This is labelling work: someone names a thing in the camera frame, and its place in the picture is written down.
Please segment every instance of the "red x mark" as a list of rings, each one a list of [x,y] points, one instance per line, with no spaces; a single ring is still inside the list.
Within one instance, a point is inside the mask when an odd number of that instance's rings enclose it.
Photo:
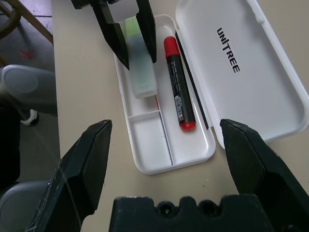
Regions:
[[[19,49],[19,51],[21,51],[24,55],[21,56],[18,59],[23,59],[25,57],[28,57],[29,59],[32,59],[31,53],[33,52],[33,50],[29,51],[29,52],[25,52],[23,49]]]

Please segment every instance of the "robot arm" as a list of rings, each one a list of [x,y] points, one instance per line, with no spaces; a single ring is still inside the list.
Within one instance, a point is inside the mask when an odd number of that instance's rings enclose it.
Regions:
[[[119,0],[72,0],[76,9],[91,5],[96,15],[104,38],[118,59],[129,70],[129,59],[126,41],[119,23],[115,23],[108,4]],[[136,15],[148,52],[153,63],[156,63],[155,18],[149,0],[136,0],[139,12]]]

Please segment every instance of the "gray floor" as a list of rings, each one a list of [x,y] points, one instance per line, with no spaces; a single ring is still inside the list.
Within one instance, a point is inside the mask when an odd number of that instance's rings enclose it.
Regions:
[[[53,33],[51,0],[20,1]],[[7,19],[0,12],[0,25],[3,25]],[[31,51],[31,58],[24,56],[22,50]],[[11,64],[55,71],[52,44],[23,17],[21,24],[12,33],[0,40],[0,53]],[[40,113],[37,125],[33,127],[22,125],[20,151],[21,176],[19,180],[52,177],[60,160],[57,117]]]

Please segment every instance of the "red cap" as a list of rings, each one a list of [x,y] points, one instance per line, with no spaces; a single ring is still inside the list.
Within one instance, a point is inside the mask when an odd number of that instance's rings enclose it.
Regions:
[[[192,131],[195,129],[196,122],[186,122],[180,125],[183,131]]]
[[[168,36],[164,40],[165,57],[172,55],[180,55],[176,39],[173,36]]]

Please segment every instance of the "unitree logo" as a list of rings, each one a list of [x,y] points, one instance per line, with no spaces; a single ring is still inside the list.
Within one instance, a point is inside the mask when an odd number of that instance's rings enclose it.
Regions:
[[[239,65],[238,65],[238,63],[237,63],[237,61],[236,61],[236,59],[234,57],[234,54],[233,54],[231,46],[228,43],[228,42],[230,42],[230,40],[225,37],[225,34],[224,34],[222,28],[219,28],[217,30],[217,32],[218,32],[218,35],[219,35],[219,39],[221,40],[221,43],[223,45],[223,49],[222,50],[226,53],[227,58],[228,58],[231,66],[232,66],[232,69],[233,69],[234,73],[240,72],[240,67],[239,67]]]

